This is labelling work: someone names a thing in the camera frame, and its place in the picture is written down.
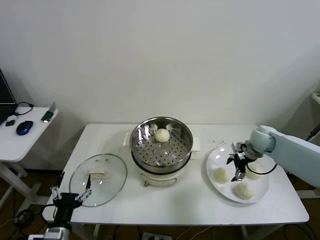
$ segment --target white robotic arm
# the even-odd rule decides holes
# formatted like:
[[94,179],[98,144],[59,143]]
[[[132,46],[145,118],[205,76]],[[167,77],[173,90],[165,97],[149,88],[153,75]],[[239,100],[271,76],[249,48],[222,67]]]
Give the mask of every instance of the white robotic arm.
[[320,188],[320,146],[262,125],[251,133],[249,141],[235,143],[233,151],[231,160],[237,169],[234,181],[243,179],[245,165],[266,154],[306,183]]

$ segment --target robotic arm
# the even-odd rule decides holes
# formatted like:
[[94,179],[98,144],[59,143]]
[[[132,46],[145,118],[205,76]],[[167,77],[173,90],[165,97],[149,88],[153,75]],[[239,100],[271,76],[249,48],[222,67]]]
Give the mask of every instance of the robotic arm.
[[63,174],[60,178],[60,183],[51,187],[53,204],[48,206],[56,206],[57,211],[53,223],[48,224],[48,228],[44,235],[29,235],[28,240],[68,240],[69,233],[72,230],[70,221],[74,210],[80,207],[85,200],[91,195],[91,178],[87,180],[85,190],[80,195],[78,193],[69,193],[59,191]]
[[253,130],[250,140],[234,142],[232,149],[227,161],[234,162],[236,168],[232,181],[241,181],[248,163],[266,154],[298,178],[320,188],[320,146],[262,125]]

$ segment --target glass lid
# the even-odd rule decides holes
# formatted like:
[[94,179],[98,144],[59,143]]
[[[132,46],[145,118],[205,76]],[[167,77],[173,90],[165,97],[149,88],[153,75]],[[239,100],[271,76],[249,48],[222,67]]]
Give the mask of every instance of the glass lid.
[[73,172],[69,191],[82,194],[90,175],[92,193],[83,206],[97,207],[111,201],[121,191],[127,174],[125,162],[117,155],[95,155],[81,163]]

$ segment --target laptop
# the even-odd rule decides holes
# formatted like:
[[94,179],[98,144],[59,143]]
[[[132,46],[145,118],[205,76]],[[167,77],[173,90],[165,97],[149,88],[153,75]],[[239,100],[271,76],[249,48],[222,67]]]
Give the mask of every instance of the laptop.
[[15,113],[17,106],[17,102],[0,69],[0,124]]

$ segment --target white plate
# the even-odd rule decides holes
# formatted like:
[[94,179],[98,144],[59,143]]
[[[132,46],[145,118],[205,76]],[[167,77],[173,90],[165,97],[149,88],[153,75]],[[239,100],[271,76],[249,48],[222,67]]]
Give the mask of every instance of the white plate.
[[[208,174],[208,177],[213,184],[213,186],[224,196],[226,196],[228,199],[231,199],[233,201],[236,201],[238,203],[256,203],[258,202],[268,191],[269,188],[269,177],[268,175],[261,175],[261,177],[257,180],[253,180],[247,176],[244,177],[242,181],[233,181],[231,182],[231,179],[234,177],[234,174],[236,172],[236,167],[233,162],[230,162],[227,165],[227,159],[229,158],[229,154],[232,153],[231,147],[220,147],[216,150],[212,151],[212,153],[209,155],[207,161],[206,161],[206,173]],[[255,161],[256,164],[260,166],[262,171],[266,171],[261,162],[259,160]],[[219,183],[216,181],[214,177],[214,171],[217,168],[226,168],[228,169],[232,177],[230,181],[228,181],[225,184]],[[254,196],[253,198],[249,200],[244,200],[237,196],[235,193],[235,186],[240,183],[246,183],[249,184],[253,190],[254,190]]]

